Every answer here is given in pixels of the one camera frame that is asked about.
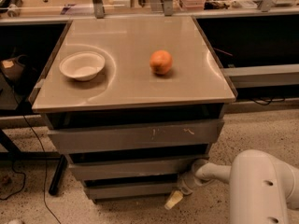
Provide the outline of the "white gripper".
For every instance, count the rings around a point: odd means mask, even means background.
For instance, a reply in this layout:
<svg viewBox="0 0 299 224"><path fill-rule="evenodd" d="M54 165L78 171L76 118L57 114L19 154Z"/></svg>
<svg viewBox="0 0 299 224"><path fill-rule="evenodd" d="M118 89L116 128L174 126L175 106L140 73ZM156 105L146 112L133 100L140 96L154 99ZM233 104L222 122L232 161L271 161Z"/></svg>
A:
<svg viewBox="0 0 299 224"><path fill-rule="evenodd" d="M198 170L190 170L178 176L178 190L171 192L166 200L164 208L172 209L183 199L184 195L191 195L198 187L206 186L213 180L213 174L206 172L200 168Z"/></svg>

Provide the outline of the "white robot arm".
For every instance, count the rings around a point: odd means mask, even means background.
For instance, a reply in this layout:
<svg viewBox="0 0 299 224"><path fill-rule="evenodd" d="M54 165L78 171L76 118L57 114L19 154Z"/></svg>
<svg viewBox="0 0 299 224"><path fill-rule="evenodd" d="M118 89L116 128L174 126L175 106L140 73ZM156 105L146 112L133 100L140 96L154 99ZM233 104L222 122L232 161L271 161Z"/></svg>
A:
<svg viewBox="0 0 299 224"><path fill-rule="evenodd" d="M260 150L239 153L230 166L199 159L178 183L164 207L214 180L229 185L230 224L289 224L299 209L299 169Z"/></svg>

